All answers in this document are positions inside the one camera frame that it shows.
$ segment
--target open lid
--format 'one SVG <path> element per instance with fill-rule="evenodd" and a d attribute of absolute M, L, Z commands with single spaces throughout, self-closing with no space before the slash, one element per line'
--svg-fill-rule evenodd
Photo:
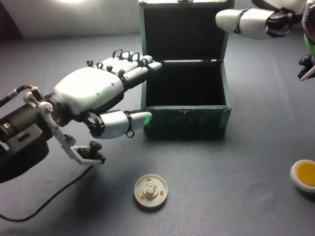
<path fill-rule="evenodd" d="M 216 14 L 234 0 L 139 0 L 142 50 L 154 60 L 223 59 L 228 34 Z"/>

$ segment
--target gray table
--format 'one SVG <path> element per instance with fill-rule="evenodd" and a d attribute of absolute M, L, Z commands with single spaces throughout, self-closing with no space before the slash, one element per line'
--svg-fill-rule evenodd
<path fill-rule="evenodd" d="M 95 37 L 0 44 L 0 93 L 22 84 L 44 94 L 87 59 L 100 61 L 123 47 L 141 50 L 140 36 Z M 315 80 L 300 82 L 300 56 L 307 53 L 301 31 L 270 41 L 231 36 L 225 66 L 233 110 L 225 138 L 101 141 L 106 162 L 25 223 L 0 220 L 1 236 L 309 236 L 315 206 L 293 186 L 291 166 L 314 159 Z M 140 108 L 141 87 L 114 109 Z M 0 109 L 0 117 L 22 105 L 22 97 Z M 63 130 L 77 144 L 93 140 L 85 125 Z M 0 185 L 0 212 L 25 217 L 77 177 L 85 167 L 70 160 L 56 140 L 30 171 Z M 168 184 L 165 206 L 141 210 L 135 182 L 161 175 Z"/>

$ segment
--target green light spot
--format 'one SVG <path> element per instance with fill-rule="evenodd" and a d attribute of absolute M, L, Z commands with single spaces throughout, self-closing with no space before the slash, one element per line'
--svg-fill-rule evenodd
<path fill-rule="evenodd" d="M 147 117 L 144 121 L 144 125 L 147 125 L 148 123 L 150 123 L 151 121 L 151 117 Z"/>

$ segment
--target open box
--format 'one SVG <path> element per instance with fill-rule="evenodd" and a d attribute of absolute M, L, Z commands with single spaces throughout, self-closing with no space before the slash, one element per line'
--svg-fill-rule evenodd
<path fill-rule="evenodd" d="M 140 0 L 142 50 L 163 64 L 143 83 L 145 130 L 225 129 L 231 102 L 224 68 L 228 34 L 216 14 L 234 0 Z"/>

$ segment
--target yellow circle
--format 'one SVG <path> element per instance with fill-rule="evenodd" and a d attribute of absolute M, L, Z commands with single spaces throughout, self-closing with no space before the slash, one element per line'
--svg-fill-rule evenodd
<path fill-rule="evenodd" d="M 315 186 L 315 165 L 312 163 L 303 163 L 296 170 L 298 178 L 309 186 Z"/>

